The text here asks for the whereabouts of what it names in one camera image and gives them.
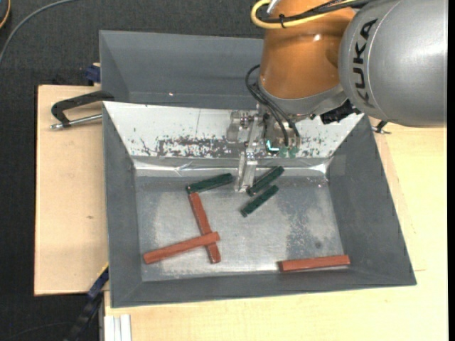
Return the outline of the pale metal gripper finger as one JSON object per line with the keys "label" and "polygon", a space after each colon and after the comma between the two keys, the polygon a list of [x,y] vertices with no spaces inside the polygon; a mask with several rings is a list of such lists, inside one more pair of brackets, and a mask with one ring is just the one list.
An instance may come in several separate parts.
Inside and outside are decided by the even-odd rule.
{"label": "pale metal gripper finger", "polygon": [[255,171],[257,167],[257,161],[247,160],[244,173],[243,173],[243,189],[247,190],[250,188],[255,180]]}
{"label": "pale metal gripper finger", "polygon": [[239,166],[238,166],[238,171],[237,171],[237,180],[236,180],[236,184],[235,184],[235,190],[236,191],[242,191],[242,189],[243,189],[246,166],[247,166],[246,153],[242,152],[240,154],[240,157],[239,157]]}

